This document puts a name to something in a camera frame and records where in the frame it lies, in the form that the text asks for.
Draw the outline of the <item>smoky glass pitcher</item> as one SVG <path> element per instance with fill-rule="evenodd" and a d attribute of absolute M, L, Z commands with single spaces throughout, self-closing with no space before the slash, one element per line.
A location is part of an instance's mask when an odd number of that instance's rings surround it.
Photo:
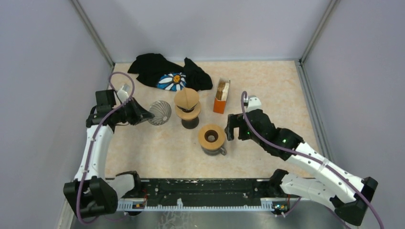
<path fill-rule="evenodd" d="M 202 149 L 203 149 L 203 152 L 205 154 L 209 155 L 209 156 L 216 156 L 216 155 L 225 156 L 225 155 L 227 155 L 227 150 L 225 149 L 224 146 L 221 146 L 220 148 L 215 149 L 215 150 L 209 150 L 209 149 L 206 149 L 206 148 L 202 148 Z"/>

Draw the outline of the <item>orange coffee filter box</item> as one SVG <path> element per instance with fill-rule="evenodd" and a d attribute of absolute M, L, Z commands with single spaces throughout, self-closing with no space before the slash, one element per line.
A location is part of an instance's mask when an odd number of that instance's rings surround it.
<path fill-rule="evenodd" d="M 220 78 L 215 94 L 213 112 L 218 114 L 223 114 L 225 112 L 226 101 L 230 89 L 230 82 L 231 81 L 229 79 Z"/>

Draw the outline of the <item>brown paper coffee filter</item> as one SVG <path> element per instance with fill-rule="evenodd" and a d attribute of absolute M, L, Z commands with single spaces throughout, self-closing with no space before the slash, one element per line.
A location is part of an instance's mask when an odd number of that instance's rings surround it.
<path fill-rule="evenodd" d="M 174 104 L 182 110 L 190 111 L 195 108 L 199 102 L 199 94 L 191 88 L 183 88 L 174 96 Z"/>

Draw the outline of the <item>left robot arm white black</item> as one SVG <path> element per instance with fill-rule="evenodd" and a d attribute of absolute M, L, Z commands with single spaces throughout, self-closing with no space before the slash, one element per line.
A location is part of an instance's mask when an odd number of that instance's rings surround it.
<path fill-rule="evenodd" d="M 116 126 L 121 122 L 138 125 L 156 118 L 125 89 L 96 92 L 96 105 L 86 120 L 86 146 L 73 181 L 65 183 L 64 196 L 77 219 L 90 224 L 100 216 L 118 211 L 135 215 L 143 211 L 231 211 L 244 207 L 236 200 L 236 179 L 201 180 L 200 189 L 189 181 L 175 180 L 185 192 L 168 198 L 166 193 L 149 196 L 151 186 L 164 179 L 143 180 L 136 171 L 105 178 L 107 151 Z"/>

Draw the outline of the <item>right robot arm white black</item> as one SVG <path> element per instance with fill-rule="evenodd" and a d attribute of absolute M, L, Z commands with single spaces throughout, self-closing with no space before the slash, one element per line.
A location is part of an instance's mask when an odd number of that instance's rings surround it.
<path fill-rule="evenodd" d="M 367 210 L 383 223 L 371 205 L 378 182 L 372 177 L 360 178 L 319 154 L 301 136 L 287 128 L 275 127 L 261 109 L 245 114 L 230 114 L 225 133 L 234 139 L 234 129 L 239 129 L 238 139 L 253 140 L 267 153 L 287 163 L 299 166 L 311 174 L 303 178 L 277 169 L 268 182 L 268 189 L 275 197 L 299 196 L 322 204 L 341 220 L 360 226 Z"/>

